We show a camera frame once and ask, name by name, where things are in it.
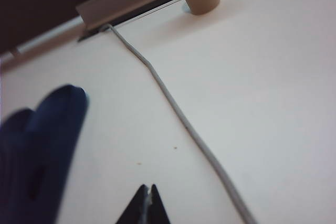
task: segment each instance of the white desk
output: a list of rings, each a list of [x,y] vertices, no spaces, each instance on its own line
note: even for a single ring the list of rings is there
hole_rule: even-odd
[[[183,5],[118,31],[156,67],[260,223],[335,223],[335,0],[222,0],[201,17]],[[241,223],[112,33],[3,72],[2,116],[64,83],[83,87],[90,107],[59,224],[114,223],[142,183],[157,184],[171,223]]]

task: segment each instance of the cable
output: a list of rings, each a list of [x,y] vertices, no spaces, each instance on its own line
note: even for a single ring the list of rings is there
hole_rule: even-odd
[[[172,106],[173,110],[175,111],[178,118],[181,120],[182,124],[188,131],[191,138],[197,144],[197,146],[201,149],[204,156],[208,159],[209,163],[212,165],[213,169],[217,173],[219,179],[221,180],[223,186],[225,187],[233,205],[235,206],[236,210],[238,211],[240,217],[242,218],[245,224],[257,224],[257,221],[254,219],[250,211],[248,210],[246,204],[244,203],[243,199],[239,195],[235,185],[231,181],[229,175],[226,173],[224,168],[221,166],[220,162],[216,159],[215,155],[211,152],[209,147],[204,143],[202,138],[199,134],[195,131],[192,127],[189,120],[183,114],[182,110],[180,109],[179,105],[177,105],[176,101],[169,93],[169,90],[161,80],[158,73],[156,73],[155,69],[153,68],[152,64],[142,56],[139,51],[137,51],[131,44],[129,44],[121,35],[120,33],[110,24],[102,25],[99,31],[105,31],[110,28],[114,34],[122,41],[122,43],[139,59],[141,62],[149,69],[152,76],[154,77],[155,81],[158,83],[160,89],[162,90],[163,94],[166,96],[167,100],[169,101],[170,105]]]

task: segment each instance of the white surface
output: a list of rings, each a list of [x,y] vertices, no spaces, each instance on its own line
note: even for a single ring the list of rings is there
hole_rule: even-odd
[[[183,4],[118,30],[156,67],[260,223],[335,223],[335,1],[222,0],[201,17]],[[90,108],[58,223],[114,223],[141,183],[158,185],[171,223],[241,223],[113,34],[4,73],[3,115],[67,82],[85,88]]]

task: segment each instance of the gray cable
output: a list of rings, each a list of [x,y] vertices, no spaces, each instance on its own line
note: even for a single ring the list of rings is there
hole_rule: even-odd
[[[256,224],[257,221],[254,219],[250,211],[248,210],[246,204],[244,203],[243,199],[239,195],[235,185],[231,181],[229,175],[226,173],[224,168],[221,166],[220,162],[216,159],[214,154],[211,152],[209,147],[204,143],[202,138],[199,136],[199,134],[195,131],[195,129],[192,127],[189,120],[186,118],[186,116],[183,114],[180,107],[175,102],[172,95],[169,93],[169,90],[161,80],[158,73],[156,73],[155,69],[153,68],[152,64],[142,56],[141,53],[139,53],[131,44],[129,44],[121,35],[120,33],[110,24],[105,24],[101,26],[99,31],[104,31],[106,29],[110,28],[114,34],[123,42],[123,44],[139,59],[141,62],[149,69],[152,76],[158,83],[160,89],[162,90],[163,94],[166,96],[167,100],[169,101],[170,105],[172,106],[173,110],[175,111],[178,118],[181,120],[182,124],[188,131],[191,138],[194,140],[194,142],[197,144],[197,146],[201,149],[204,156],[208,159],[209,163],[212,165],[213,169],[217,173],[219,179],[223,183],[232,203],[234,204],[236,210],[240,214],[240,217],[242,218],[243,222],[245,224]]]

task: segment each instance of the wire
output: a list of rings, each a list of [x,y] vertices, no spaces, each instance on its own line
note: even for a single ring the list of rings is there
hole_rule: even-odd
[[[176,101],[172,97],[172,95],[169,93],[169,90],[161,80],[158,73],[156,73],[155,69],[153,68],[152,64],[142,56],[139,51],[137,51],[131,44],[129,44],[121,35],[120,33],[110,24],[102,25],[99,29],[99,31],[105,31],[108,28],[110,28],[114,34],[122,41],[122,43],[139,59],[141,62],[149,69],[152,76],[154,77],[155,81],[158,83],[160,89],[162,90],[163,94],[169,101],[171,107],[175,111],[178,118],[181,120],[182,124],[188,131],[191,138],[194,140],[194,142],[197,144],[197,146],[201,149],[204,156],[208,159],[209,163],[217,173],[219,179],[221,180],[223,186],[225,187],[233,205],[235,206],[236,210],[238,211],[240,217],[242,218],[243,222],[245,224],[256,224],[257,221],[252,216],[251,212],[247,208],[246,204],[244,203],[243,199],[239,195],[235,185],[231,181],[229,175],[226,173],[220,162],[217,160],[215,155],[211,152],[209,147],[204,143],[200,135],[196,132],[196,130],[193,128],[189,120],[186,118],[186,116],[183,114],[182,110],[180,109],[179,105],[177,105]]]

